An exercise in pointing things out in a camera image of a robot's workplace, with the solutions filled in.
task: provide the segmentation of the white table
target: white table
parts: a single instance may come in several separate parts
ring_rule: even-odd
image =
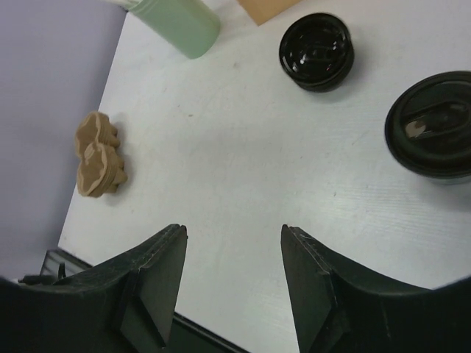
[[[471,69],[468,0],[316,0],[256,27],[212,0],[224,28],[187,60],[127,16],[100,110],[130,181],[74,193],[60,246],[100,263],[170,223],[188,227],[177,312],[254,353],[297,352],[284,223],[383,274],[428,288],[471,273],[471,186],[439,187],[390,155],[383,124],[415,82]],[[331,93],[299,89],[278,46],[303,15],[349,26],[355,65]]]

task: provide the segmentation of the cylindrical green container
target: cylindrical green container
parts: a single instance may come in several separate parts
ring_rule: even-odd
[[[201,0],[142,0],[128,10],[190,59],[207,52],[221,29]]]

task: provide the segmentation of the round container with black lid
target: round container with black lid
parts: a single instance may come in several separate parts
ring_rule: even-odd
[[[283,70],[301,88],[313,92],[336,88],[350,72],[354,58],[347,26],[327,13],[296,21],[280,44]]]
[[[432,76],[393,105],[386,142],[404,167],[446,184],[471,180],[471,72]]]

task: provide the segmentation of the wall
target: wall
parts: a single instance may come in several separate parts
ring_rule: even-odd
[[[0,276],[39,272],[57,245],[74,130],[99,106],[124,16],[100,0],[1,3]]]

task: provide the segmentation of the black container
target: black container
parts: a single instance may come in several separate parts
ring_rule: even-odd
[[[392,106],[386,142],[404,167],[436,182],[471,180],[471,72],[425,79]]]
[[[288,28],[280,44],[283,70],[301,88],[325,92],[350,72],[355,52],[347,26],[333,15],[313,13]]]

